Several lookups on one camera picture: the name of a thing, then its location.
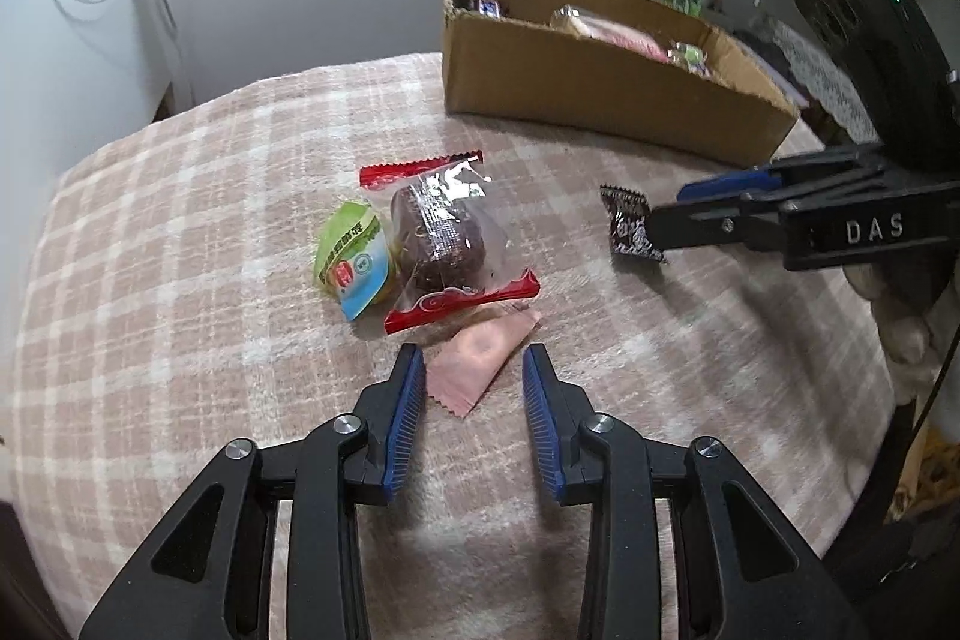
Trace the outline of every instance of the red logo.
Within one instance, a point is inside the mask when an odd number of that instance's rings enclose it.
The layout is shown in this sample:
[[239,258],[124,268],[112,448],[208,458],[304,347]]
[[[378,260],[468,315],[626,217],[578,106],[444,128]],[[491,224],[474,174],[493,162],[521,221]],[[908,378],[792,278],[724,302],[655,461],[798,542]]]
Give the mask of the red logo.
[[347,287],[353,282],[353,267],[350,266],[349,261],[340,261],[337,266],[334,266],[333,274],[340,287]]

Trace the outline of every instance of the black snack packet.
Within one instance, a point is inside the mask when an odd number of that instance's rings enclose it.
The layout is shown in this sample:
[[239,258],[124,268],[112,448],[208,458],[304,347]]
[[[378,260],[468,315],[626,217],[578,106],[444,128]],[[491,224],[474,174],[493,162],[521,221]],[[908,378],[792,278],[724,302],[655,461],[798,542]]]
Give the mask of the black snack packet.
[[602,185],[600,199],[610,216],[610,247],[614,253],[660,263],[666,261],[664,253],[647,239],[646,220],[650,215],[650,204],[646,196],[639,191]]

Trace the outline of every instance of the pink and white checkered cloth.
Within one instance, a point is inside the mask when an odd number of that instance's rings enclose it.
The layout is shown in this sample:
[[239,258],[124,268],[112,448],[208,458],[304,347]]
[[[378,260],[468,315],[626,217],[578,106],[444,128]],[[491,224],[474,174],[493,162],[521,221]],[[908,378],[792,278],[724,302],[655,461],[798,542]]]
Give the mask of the pink and white checkered cloth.
[[[782,150],[814,146],[799,125]],[[647,437],[721,437],[827,548],[893,407],[874,322],[842,275],[737,249],[611,261],[601,183],[656,203],[718,167],[450,118],[440,57],[410,55],[258,82],[62,178],[32,261],[10,446],[16,506],[70,629],[229,439],[304,437],[386,378],[402,341],[430,357],[454,332],[344,322],[311,282],[314,238],[359,167],[475,148],[541,279],[536,339],[562,379]],[[589,520],[538,499],[520,357],[466,420],[428,402],[421,429],[397,504],[361,513],[374,636],[573,637]],[[273,637],[282,624],[277,608]]]

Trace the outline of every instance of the silver screw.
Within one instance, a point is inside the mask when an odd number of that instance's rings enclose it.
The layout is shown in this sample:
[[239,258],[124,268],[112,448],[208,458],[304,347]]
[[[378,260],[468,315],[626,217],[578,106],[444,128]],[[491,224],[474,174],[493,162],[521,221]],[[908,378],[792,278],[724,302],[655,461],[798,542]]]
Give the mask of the silver screw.
[[587,429],[590,429],[592,432],[597,432],[597,434],[605,434],[605,432],[613,429],[613,417],[611,415],[604,415],[603,413],[590,415],[590,417],[587,418]]
[[353,434],[361,426],[361,421],[356,415],[338,415],[333,419],[333,431],[337,434]]
[[239,458],[250,456],[251,451],[253,451],[253,442],[250,442],[248,439],[232,439],[230,442],[227,442],[227,446],[224,447],[224,456],[233,458],[234,461],[236,461]]
[[697,437],[693,447],[704,458],[717,458],[723,453],[723,443],[716,437]]

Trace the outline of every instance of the pink candy wrapper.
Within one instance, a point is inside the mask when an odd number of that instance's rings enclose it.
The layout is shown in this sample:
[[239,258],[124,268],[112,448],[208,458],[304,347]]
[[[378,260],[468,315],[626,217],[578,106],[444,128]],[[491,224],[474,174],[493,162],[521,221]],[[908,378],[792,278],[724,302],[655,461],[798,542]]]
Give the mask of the pink candy wrapper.
[[465,417],[539,319],[536,310],[522,310],[467,326],[427,364],[426,392]]

